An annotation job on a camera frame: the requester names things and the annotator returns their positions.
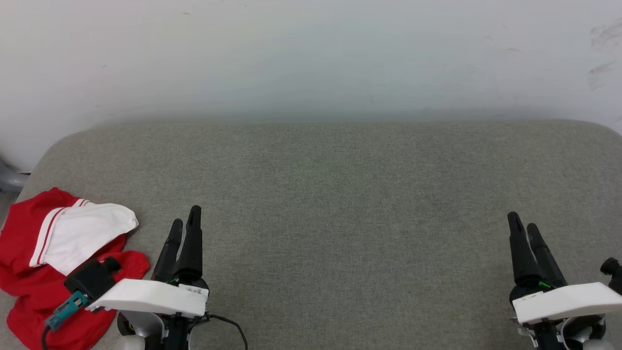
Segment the white wall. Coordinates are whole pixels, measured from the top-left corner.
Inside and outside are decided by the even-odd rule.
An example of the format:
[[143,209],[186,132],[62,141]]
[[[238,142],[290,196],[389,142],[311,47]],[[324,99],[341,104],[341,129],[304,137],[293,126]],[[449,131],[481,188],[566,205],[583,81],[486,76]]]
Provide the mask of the white wall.
[[5,0],[0,156],[29,170],[65,135],[148,118],[622,132],[621,17],[619,0]]

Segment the teal plug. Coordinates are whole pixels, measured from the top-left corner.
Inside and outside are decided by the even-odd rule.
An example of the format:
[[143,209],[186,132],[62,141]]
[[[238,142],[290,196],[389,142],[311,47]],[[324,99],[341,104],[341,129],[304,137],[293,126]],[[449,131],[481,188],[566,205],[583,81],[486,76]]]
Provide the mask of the teal plug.
[[53,332],[56,332],[60,325],[69,318],[69,316],[75,314],[78,310],[80,310],[83,306],[88,304],[88,299],[86,296],[79,291],[69,297],[64,303],[62,303],[56,310],[54,310],[54,315],[48,317],[44,323],[46,326],[49,326]]

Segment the red fabric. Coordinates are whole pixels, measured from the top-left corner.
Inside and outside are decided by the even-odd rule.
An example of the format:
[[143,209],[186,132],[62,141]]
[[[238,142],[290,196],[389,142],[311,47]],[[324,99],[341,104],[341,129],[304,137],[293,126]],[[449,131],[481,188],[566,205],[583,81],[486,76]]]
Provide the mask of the red fabric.
[[[31,350],[41,349],[43,322],[67,300],[70,293],[63,281],[65,276],[49,265],[30,267],[41,223],[54,208],[70,207],[78,200],[56,187],[36,197],[11,206],[9,217],[0,234],[0,288],[17,296],[9,312],[7,324],[19,340]],[[126,235],[121,235],[94,254],[102,260],[112,256],[121,264],[114,279],[142,278],[149,269],[144,254],[122,252]],[[84,350],[92,348],[110,323],[115,311],[92,313],[80,310],[56,332],[49,332],[50,350]]]

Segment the gray object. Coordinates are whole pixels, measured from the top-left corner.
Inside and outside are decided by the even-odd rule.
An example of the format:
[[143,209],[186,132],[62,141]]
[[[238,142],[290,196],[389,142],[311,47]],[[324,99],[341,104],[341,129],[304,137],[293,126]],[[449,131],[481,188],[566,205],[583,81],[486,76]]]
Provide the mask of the gray object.
[[136,335],[146,338],[152,334],[162,334],[164,323],[152,313],[123,311],[123,315],[132,324]]
[[586,340],[583,343],[583,350],[615,350],[611,344],[604,340]]
[[[256,350],[532,348],[509,320],[511,210],[569,283],[608,282],[622,255],[622,138],[575,121],[124,126],[57,143],[19,200],[53,186],[133,209],[126,248],[152,263],[202,206],[208,309]],[[622,348],[621,315],[607,321]],[[243,346],[226,323],[192,339]]]
[[145,338],[141,336],[124,336],[117,340],[114,349],[118,350],[136,350],[145,348]]
[[24,188],[28,175],[9,169],[0,160],[0,192],[19,192]]

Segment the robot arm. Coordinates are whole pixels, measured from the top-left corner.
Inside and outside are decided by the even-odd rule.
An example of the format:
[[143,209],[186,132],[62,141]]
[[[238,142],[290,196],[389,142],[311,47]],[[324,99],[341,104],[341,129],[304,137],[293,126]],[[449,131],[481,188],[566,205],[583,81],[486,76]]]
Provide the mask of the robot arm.
[[516,283],[509,301],[519,332],[541,350],[613,349],[602,340],[603,314],[622,311],[622,268],[617,260],[610,258],[601,267],[613,275],[609,286],[568,285],[536,225],[529,224],[525,231],[515,212],[508,214],[508,223]]
[[194,327],[215,318],[235,325],[248,344],[241,327],[222,316],[206,311],[209,288],[202,278],[203,247],[201,207],[193,206],[186,222],[186,238],[179,259],[183,222],[176,219],[171,227],[151,280],[123,279],[114,282],[112,274],[121,267],[112,258],[103,263],[91,260],[67,276],[65,286],[72,297],[46,320],[45,337],[82,307],[97,311],[119,310],[118,326],[123,337],[122,350],[188,350]]

